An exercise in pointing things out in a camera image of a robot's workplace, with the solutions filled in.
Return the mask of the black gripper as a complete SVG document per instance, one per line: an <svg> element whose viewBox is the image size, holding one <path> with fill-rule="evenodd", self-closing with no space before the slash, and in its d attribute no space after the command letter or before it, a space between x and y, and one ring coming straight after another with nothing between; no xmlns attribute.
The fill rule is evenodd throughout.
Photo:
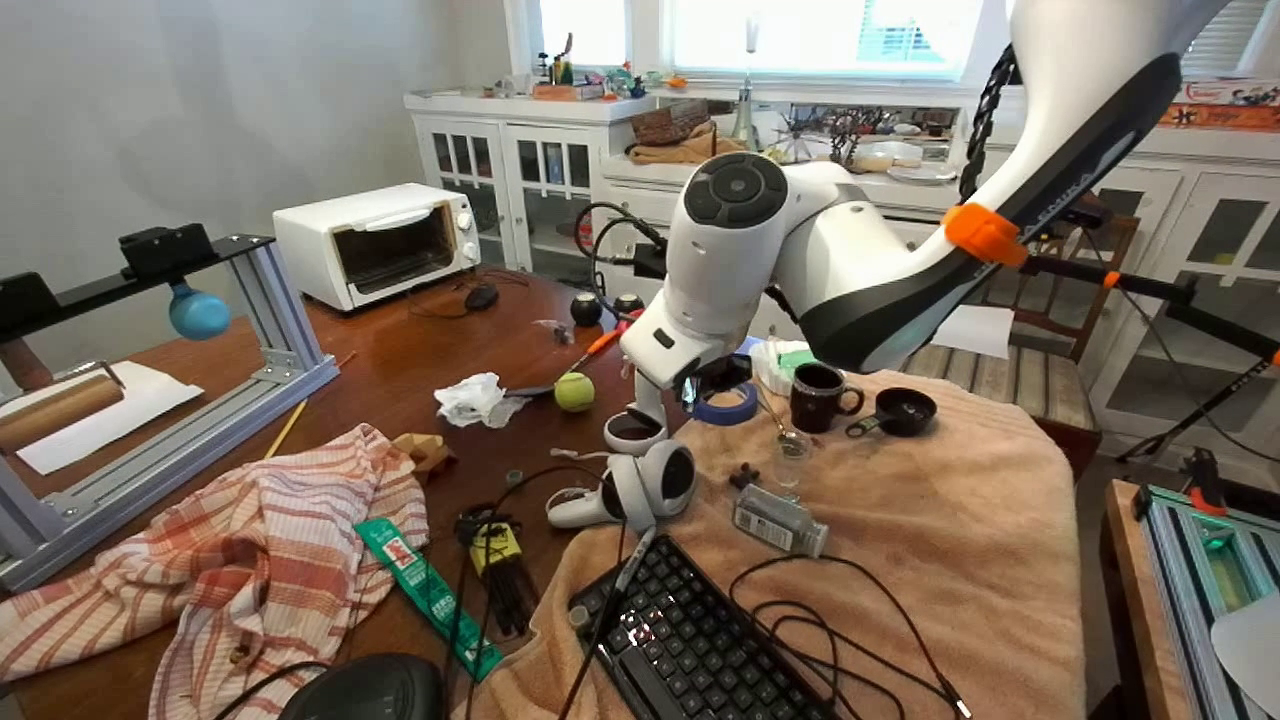
<svg viewBox="0 0 1280 720"><path fill-rule="evenodd" d="M653 383L642 373L630 378L630 415L642 415L660 429L673 429L679 420L679 410L673 403L673 393L663 383Z"/></svg>

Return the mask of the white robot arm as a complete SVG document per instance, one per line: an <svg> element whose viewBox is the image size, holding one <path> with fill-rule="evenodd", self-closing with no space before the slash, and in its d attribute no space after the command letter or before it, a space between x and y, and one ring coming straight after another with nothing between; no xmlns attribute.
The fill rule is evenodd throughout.
<svg viewBox="0 0 1280 720"><path fill-rule="evenodd" d="M630 415L663 426L713 393L706 366L741 347L770 291L836 368L916 354L991 264L1096 187L1165 116L1188 44L1227 0L1006 0L1025 120L1011 153L928 241L903 245L832 164L715 156L673 209L666 273L620 337Z"/></svg>

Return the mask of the robot base mount frame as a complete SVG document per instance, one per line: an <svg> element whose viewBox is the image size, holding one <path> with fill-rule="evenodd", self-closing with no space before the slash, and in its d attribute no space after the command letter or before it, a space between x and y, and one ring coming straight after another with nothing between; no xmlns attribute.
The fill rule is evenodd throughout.
<svg viewBox="0 0 1280 720"><path fill-rule="evenodd" d="M1182 493L1150 485L1134 493L1132 512L1154 553L1196 713L1203 720L1275 720L1218 666L1210 628L1280 592L1280 524L1238 510L1210 518Z"/></svg>

